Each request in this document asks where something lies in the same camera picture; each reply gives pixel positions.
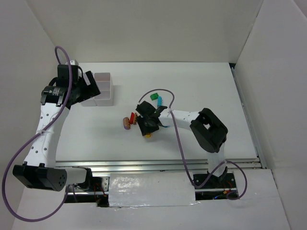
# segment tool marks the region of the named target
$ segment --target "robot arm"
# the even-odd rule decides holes
[[[58,65],[58,77],[54,78],[42,91],[41,114],[36,131],[36,133],[41,132],[41,135],[32,143],[23,165],[14,166],[13,174],[28,188],[60,191],[69,184],[81,184],[86,187],[92,179],[90,169],[55,169],[61,130],[71,106],[100,93],[90,71],[86,73],[90,82],[87,85],[83,76],[79,77],[80,67],[72,65],[71,68],[72,90],[61,116],[48,130],[43,131],[43,128],[55,118],[63,106],[69,84],[67,65]]]
[[[143,101],[137,105],[136,111],[141,115],[137,121],[143,136],[157,131],[159,127],[174,126],[173,118],[166,106],[155,109],[150,103]],[[172,112],[177,126],[191,130],[199,145],[208,152],[209,172],[225,161],[224,143],[228,129],[210,109],[204,108],[200,112]],[[222,180],[226,173],[227,168],[223,165],[213,175]]]

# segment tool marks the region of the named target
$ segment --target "toy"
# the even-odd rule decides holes
[[[138,114],[137,114],[137,113],[134,113],[134,119],[133,119],[133,122],[132,122],[134,125],[136,125],[136,118],[137,118],[137,117],[138,117]]]
[[[145,138],[151,138],[152,137],[152,134],[151,133],[147,133],[146,135],[145,135]]]
[[[162,106],[162,97],[158,96],[158,107]]]
[[[134,114],[134,113],[131,113],[130,120],[129,120],[129,124],[130,124],[130,125],[133,124],[134,117],[135,117],[135,114]]]
[[[152,101],[157,100],[158,97],[159,97],[159,94],[158,94],[158,93],[153,93],[152,95],[150,95],[150,99],[151,99]]]
[[[125,117],[125,118],[123,119],[123,124],[124,124],[124,128],[125,128],[126,130],[130,129],[129,118]]]

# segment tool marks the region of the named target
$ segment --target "wire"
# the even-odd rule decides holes
[[[83,69],[80,66],[78,66],[78,69],[81,70],[81,77],[83,78]]]
[[[53,79],[49,82],[48,86],[53,86],[54,83],[56,83],[56,81],[57,81],[57,78],[53,78]]]
[[[98,185],[99,189],[102,191],[102,193],[104,194],[104,196],[106,196],[104,190],[103,190],[102,187],[99,185],[99,183],[96,183],[96,185]]]
[[[69,99],[69,96],[70,96],[70,93],[71,93],[71,87],[72,87],[72,71],[71,71],[71,61],[68,57],[68,54],[66,53],[66,51],[60,47],[60,46],[56,46],[54,48],[54,52],[56,54],[56,58],[58,60],[58,63],[61,64],[60,60],[59,60],[59,55],[58,55],[58,49],[60,49],[64,55],[65,55],[65,58],[67,60],[67,63],[68,63],[68,70],[69,70],[69,85],[68,85],[68,90],[67,90],[67,95],[65,97],[65,100],[64,100],[64,103],[62,105],[62,107],[60,108],[60,111],[59,113],[55,116],[55,118],[53,120],[51,120],[51,122],[46,125],[43,130],[46,131],[47,129],[49,129],[55,122],[56,120],[59,118],[59,116],[62,114],[66,104],[67,104],[67,101]],[[4,171],[4,174],[3,174],[3,179],[2,179],[2,188],[1,188],[1,192],[2,192],[2,198],[3,198],[3,201],[4,201],[4,204],[6,206],[6,208],[9,210],[9,212],[14,216],[16,217],[17,219],[20,219],[22,221],[26,221],[26,222],[38,222],[38,221],[42,221],[42,220],[45,220],[51,216],[53,216],[61,207],[62,205],[64,204],[66,198],[67,198],[67,195],[68,195],[68,190],[69,190],[69,186],[66,187],[66,190],[65,190],[65,196],[63,198],[63,201],[60,203],[59,207],[57,207],[56,210],[54,210],[52,213],[50,213],[49,215],[45,216],[45,217],[42,217],[42,218],[38,218],[38,219],[28,219],[28,218],[24,218],[24,217],[21,217],[19,216],[16,212],[14,212],[14,210],[12,209],[12,207],[10,206],[9,204],[9,201],[6,197],[6,193],[5,193],[5,182],[6,182],[6,179],[7,179],[7,176],[8,176],[8,173],[9,173],[9,169],[11,167],[11,165],[13,164],[14,160],[17,158],[17,156],[24,150],[25,147],[27,147],[32,141],[34,141],[36,138],[38,138],[39,136],[41,135],[41,133],[37,133],[36,135],[34,135],[32,138],[30,138],[24,145],[22,145],[20,147],[20,149],[13,155],[13,157],[11,158],[11,160],[9,161],[8,165],[6,166],[5,168],[5,171]]]
[[[81,190],[84,191],[84,192],[88,192],[88,190],[89,190],[89,189],[86,190],[86,189],[80,188],[80,186],[76,186],[76,187],[77,187],[78,189],[81,189]]]
[[[230,190],[232,189],[232,184],[229,181],[226,181],[230,185]]]
[[[236,166],[236,167],[242,172],[242,174],[243,174],[243,176],[244,176],[244,179],[245,179],[245,187],[244,187],[244,190],[243,190],[243,192],[242,192],[242,194],[241,194],[240,196],[238,196],[238,197],[236,197],[236,198],[229,198],[228,196],[229,196],[231,193],[235,193],[235,191],[232,191],[232,192],[227,193],[226,198],[227,198],[227,199],[230,199],[230,200],[237,200],[237,199],[240,199],[242,196],[244,196],[244,194],[245,194],[245,192],[246,192],[246,190],[247,190],[247,187],[248,187],[248,181],[247,181],[246,175],[245,175],[244,171],[240,168],[240,166],[238,166],[236,163],[234,163],[234,162],[232,162],[232,161],[225,160],[225,161],[219,163],[219,164],[212,170],[212,172],[209,173],[209,175],[207,176],[206,180],[205,180],[204,182],[202,182],[201,185],[196,185],[196,184],[194,183],[194,181],[193,181],[193,179],[191,178],[191,175],[190,175],[190,173],[189,173],[187,161],[186,161],[186,159],[185,159],[185,157],[184,157],[184,152],[183,152],[183,148],[182,148],[182,146],[181,146],[181,141],[180,141],[180,137],[179,137],[178,127],[177,127],[177,124],[176,124],[176,119],[175,119],[175,116],[174,116],[173,111],[172,111],[172,109],[171,109],[171,106],[172,106],[172,104],[173,104],[173,102],[174,102],[174,100],[175,100],[175,95],[174,95],[174,93],[171,92],[170,90],[166,90],[166,89],[154,89],[154,90],[150,90],[150,91],[148,91],[147,93],[145,93],[145,94],[140,98],[139,103],[141,102],[141,100],[142,100],[147,94],[149,94],[149,93],[151,93],[151,92],[154,92],[154,91],[166,91],[166,92],[169,92],[169,93],[173,96],[173,99],[172,99],[171,103],[169,104],[168,109],[169,109],[169,112],[170,112],[170,114],[171,114],[171,116],[172,116],[172,119],[173,119],[174,128],[175,128],[175,133],[176,133],[176,137],[177,137],[177,142],[178,142],[178,146],[179,146],[179,150],[180,150],[180,154],[181,154],[181,158],[182,158],[182,163],[183,163],[184,169],[185,169],[185,171],[186,171],[186,173],[187,173],[187,176],[188,176],[188,178],[189,178],[191,184],[192,184],[196,189],[202,188],[202,187],[209,181],[209,179],[211,178],[211,176],[213,175],[213,173],[214,173],[219,167],[221,167],[223,164],[225,164],[225,163],[227,162],[227,163],[233,164],[234,166]]]
[[[76,193],[75,193],[75,185],[72,184],[72,193],[73,193],[73,198],[75,199],[75,202],[77,203],[78,200],[77,200],[77,196],[76,196]]]

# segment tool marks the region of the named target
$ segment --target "green block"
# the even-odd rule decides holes
[[[158,93],[153,93],[152,95],[150,95],[151,100],[157,100],[159,97]]]

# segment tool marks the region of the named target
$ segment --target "white surface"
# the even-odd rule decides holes
[[[181,207],[100,208],[95,204],[64,204],[57,214],[45,221],[16,220],[12,229],[289,230],[271,171],[245,172],[250,188],[244,196],[246,199],[207,200]],[[244,181],[237,176],[235,172],[240,192]],[[18,213],[28,218],[41,217],[54,210],[62,198],[63,192],[25,189]]]
[[[79,62],[236,62],[262,0],[28,0]]]
[[[50,39],[24,0],[0,1],[0,178],[9,159],[35,134],[40,114],[40,94],[57,73]],[[23,162],[29,148],[15,161]],[[23,185],[12,176],[7,196],[17,209]],[[14,217],[0,198],[2,230],[12,227]]]
[[[110,207],[187,206],[196,204],[185,172],[111,174]]]
[[[61,107],[57,107],[55,103],[45,103],[41,105],[40,119],[37,127],[37,133],[41,135],[36,138],[30,145],[28,155],[24,159],[29,166],[39,166],[45,164],[45,167],[54,168],[56,166],[56,154],[61,130],[66,117],[69,114],[69,109],[64,108],[61,116],[47,130],[43,129],[58,115]]]
[[[155,88],[173,91],[173,109],[210,108],[226,125],[225,157],[255,159],[256,153],[228,63],[81,63],[84,71],[110,72],[114,106],[71,107],[57,150],[58,161],[180,160],[173,127],[162,128],[150,139],[138,125],[125,130],[122,119],[135,110],[140,97]],[[171,95],[159,92],[164,104]],[[180,129],[187,159],[206,159],[191,131]]]
[[[306,0],[294,0],[302,13],[307,16],[307,1]]]
[[[307,225],[307,19],[291,0],[266,0],[236,65],[246,108],[273,168],[291,228]]]

